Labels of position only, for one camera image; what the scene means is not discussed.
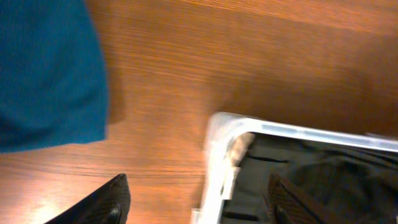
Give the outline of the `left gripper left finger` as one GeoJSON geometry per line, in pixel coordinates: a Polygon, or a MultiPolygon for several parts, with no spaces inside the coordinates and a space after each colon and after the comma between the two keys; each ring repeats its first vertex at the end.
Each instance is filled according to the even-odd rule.
{"type": "Polygon", "coordinates": [[[126,224],[131,193],[126,174],[118,174],[45,224],[126,224]]]}

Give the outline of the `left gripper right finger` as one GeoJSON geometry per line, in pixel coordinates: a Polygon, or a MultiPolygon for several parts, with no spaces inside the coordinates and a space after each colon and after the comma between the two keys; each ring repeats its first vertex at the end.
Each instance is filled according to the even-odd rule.
{"type": "Polygon", "coordinates": [[[266,187],[267,213],[276,224],[348,224],[285,177],[273,172],[266,187]]]}

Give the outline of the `black garment with tag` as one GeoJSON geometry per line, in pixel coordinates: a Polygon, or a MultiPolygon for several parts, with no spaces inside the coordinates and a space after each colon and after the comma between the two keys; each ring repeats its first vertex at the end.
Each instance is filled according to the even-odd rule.
{"type": "Polygon", "coordinates": [[[397,222],[397,154],[249,133],[221,223],[271,223],[266,187],[276,172],[348,223],[397,222]]]}

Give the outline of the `clear plastic storage bin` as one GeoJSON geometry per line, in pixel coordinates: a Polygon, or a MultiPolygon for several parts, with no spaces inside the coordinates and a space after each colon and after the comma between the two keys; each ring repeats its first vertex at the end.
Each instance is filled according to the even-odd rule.
{"type": "Polygon", "coordinates": [[[397,154],[397,141],[377,135],[324,131],[289,124],[275,123],[241,114],[219,112],[209,120],[205,140],[206,180],[201,207],[192,210],[194,224],[217,224],[221,219],[223,202],[230,199],[238,173],[234,155],[243,156],[237,143],[249,139],[249,133],[269,134],[293,139],[354,146],[370,151],[397,154]]]}

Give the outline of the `folded blue cloth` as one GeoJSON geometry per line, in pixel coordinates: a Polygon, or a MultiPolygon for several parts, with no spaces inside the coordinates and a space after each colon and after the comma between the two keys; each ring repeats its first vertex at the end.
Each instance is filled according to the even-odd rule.
{"type": "Polygon", "coordinates": [[[1,152],[101,141],[106,67],[83,0],[1,2],[1,152]]]}

